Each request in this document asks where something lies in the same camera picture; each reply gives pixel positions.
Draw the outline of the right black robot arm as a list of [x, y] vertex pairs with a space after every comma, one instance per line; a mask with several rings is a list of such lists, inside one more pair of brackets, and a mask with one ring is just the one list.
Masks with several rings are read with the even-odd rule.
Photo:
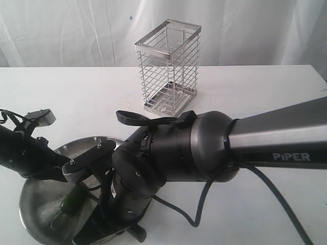
[[260, 167], [326, 169], [326, 98], [267, 113], [232, 119], [222, 112], [149, 119], [116, 112], [118, 121], [136, 131], [121, 145], [112, 143], [104, 158], [100, 199], [73, 244], [95, 244], [124, 232], [139, 242], [146, 231], [138, 225], [157, 192], [168, 182], [204, 182], [195, 219], [214, 182], [231, 180], [241, 168], [254, 172], [270, 188], [306, 244], [298, 218]]

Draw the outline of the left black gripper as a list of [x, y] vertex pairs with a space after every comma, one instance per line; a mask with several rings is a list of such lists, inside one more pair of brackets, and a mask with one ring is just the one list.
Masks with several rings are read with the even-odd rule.
[[69, 158], [50, 149], [46, 139], [31, 137], [26, 142], [25, 156], [29, 169], [26, 178], [67, 182], [62, 167], [68, 163]]

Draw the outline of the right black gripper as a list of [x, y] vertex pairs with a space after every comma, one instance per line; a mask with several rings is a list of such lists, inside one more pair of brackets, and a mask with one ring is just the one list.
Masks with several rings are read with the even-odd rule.
[[100, 244], [114, 238], [128, 224], [139, 222], [152, 198], [131, 190], [116, 171], [110, 171], [102, 182], [100, 206], [97, 206], [73, 244]]

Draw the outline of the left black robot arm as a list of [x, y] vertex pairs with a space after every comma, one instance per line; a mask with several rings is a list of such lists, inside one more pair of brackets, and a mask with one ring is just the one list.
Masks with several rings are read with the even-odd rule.
[[50, 149], [44, 140], [23, 137], [1, 126], [1, 166], [25, 179], [66, 182], [62, 166], [67, 162], [66, 156]]

